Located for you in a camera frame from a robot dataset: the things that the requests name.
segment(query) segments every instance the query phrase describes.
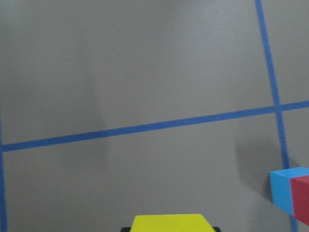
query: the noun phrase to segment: gray surface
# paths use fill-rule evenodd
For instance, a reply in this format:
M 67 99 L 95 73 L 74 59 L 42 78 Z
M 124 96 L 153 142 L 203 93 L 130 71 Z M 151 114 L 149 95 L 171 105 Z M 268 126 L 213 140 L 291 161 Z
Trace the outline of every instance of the gray surface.
M 283 103 L 309 100 L 308 3 L 263 1 Z M 4 144 L 273 104 L 254 1 L 5 0 L 0 26 Z M 284 113 L 292 166 L 309 166 L 308 115 Z M 8 152 L 4 165 L 9 232 L 118 232 L 164 213 L 290 231 L 270 201 L 273 114 Z

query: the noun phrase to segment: yellow cube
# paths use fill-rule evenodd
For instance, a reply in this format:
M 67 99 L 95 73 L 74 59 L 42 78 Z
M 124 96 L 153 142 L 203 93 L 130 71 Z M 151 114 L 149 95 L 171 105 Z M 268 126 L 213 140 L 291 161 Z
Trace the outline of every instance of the yellow cube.
M 139 215 L 130 232 L 215 232 L 201 214 Z

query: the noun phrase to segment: blue and red box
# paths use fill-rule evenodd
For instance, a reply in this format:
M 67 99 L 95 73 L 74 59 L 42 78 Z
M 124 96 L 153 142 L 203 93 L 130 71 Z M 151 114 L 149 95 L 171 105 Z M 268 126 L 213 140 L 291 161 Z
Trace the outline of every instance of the blue and red box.
M 274 204 L 309 225 L 309 168 L 290 168 L 270 173 Z

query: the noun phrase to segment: colored cube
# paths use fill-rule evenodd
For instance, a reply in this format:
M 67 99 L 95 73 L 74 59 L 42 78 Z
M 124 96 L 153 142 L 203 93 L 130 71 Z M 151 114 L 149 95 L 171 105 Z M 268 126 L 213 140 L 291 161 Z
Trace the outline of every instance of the colored cube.
M 270 183 L 274 204 L 309 225 L 309 168 L 271 172 Z
M 215 232 L 200 214 L 136 216 L 130 232 Z

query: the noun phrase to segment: light blue block face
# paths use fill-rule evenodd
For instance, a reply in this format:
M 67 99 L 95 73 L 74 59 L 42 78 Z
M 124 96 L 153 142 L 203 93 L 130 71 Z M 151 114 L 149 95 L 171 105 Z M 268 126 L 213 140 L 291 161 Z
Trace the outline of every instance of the light blue block face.
M 290 179 L 304 175 L 309 175 L 309 168 L 290 168 L 270 173 L 273 202 L 290 215 L 294 215 Z

